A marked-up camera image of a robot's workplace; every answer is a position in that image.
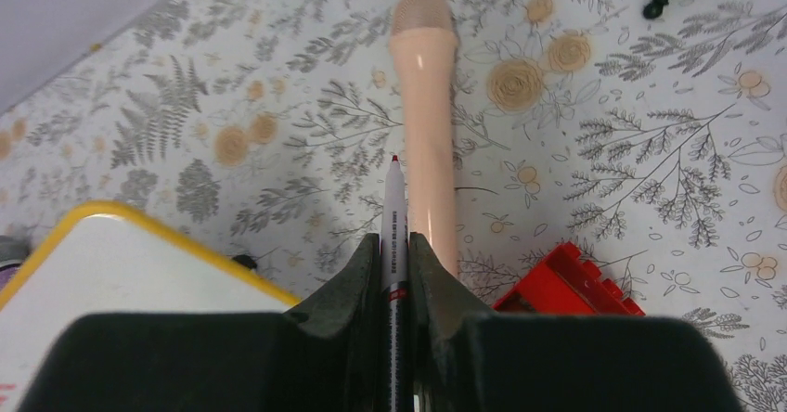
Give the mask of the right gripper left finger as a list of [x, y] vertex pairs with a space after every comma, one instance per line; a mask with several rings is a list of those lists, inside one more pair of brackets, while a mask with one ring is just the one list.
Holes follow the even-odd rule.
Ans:
[[82, 317], [56, 340], [23, 411], [375, 411], [380, 239], [283, 313]]

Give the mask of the yellow framed whiteboard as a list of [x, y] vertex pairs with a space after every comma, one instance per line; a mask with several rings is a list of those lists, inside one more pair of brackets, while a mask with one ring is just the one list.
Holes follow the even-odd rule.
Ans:
[[15, 411], [54, 340], [96, 313], [283, 312], [298, 298], [120, 202], [71, 210], [1, 276], [1, 408]]

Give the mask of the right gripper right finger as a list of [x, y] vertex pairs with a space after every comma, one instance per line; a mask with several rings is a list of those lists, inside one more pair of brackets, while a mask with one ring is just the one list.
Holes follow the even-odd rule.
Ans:
[[738, 411], [711, 344], [665, 317], [495, 312], [409, 239], [423, 411]]

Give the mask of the red whiteboard marker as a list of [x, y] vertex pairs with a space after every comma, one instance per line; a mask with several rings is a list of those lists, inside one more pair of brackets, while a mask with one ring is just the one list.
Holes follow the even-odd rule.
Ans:
[[380, 404], [383, 411], [412, 411], [406, 181], [396, 155], [385, 178], [380, 251], [384, 313]]

